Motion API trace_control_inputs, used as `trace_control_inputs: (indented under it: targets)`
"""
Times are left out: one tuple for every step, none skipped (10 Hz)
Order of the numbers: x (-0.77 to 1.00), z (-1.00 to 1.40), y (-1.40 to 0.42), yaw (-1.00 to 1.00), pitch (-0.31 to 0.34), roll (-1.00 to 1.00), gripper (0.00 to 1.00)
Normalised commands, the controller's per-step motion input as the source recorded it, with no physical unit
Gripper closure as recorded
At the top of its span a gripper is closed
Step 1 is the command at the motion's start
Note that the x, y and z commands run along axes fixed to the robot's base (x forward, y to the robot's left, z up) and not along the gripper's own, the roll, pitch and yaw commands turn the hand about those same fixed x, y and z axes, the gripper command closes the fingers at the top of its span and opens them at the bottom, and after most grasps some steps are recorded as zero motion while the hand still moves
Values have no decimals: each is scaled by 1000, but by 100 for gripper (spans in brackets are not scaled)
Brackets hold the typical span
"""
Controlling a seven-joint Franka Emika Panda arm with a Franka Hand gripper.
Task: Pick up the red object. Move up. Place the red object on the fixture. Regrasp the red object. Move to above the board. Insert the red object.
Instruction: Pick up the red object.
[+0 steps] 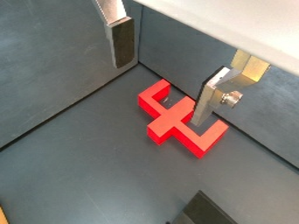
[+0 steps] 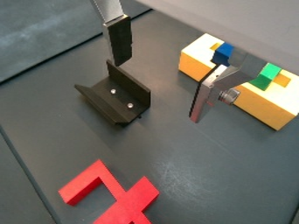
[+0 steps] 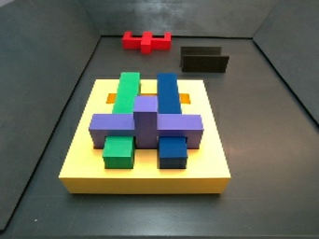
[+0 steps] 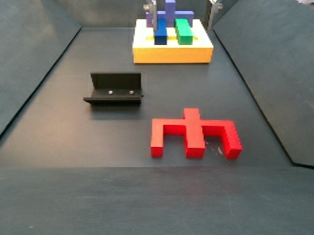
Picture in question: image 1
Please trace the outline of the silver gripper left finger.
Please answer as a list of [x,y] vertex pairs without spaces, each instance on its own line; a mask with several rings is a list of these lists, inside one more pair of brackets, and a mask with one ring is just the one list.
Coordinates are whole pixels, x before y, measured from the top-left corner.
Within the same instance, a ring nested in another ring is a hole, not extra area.
[[114,66],[126,66],[135,58],[135,20],[122,0],[93,0],[106,25]]

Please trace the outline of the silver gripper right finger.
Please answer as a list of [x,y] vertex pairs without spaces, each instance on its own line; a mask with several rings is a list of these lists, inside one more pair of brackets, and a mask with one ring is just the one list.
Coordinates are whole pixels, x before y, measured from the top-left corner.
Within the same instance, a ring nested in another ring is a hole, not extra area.
[[231,68],[222,66],[202,83],[191,119],[197,126],[222,105],[235,107],[243,97],[239,90],[257,84],[271,67],[269,62],[242,50],[237,50],[230,65]]

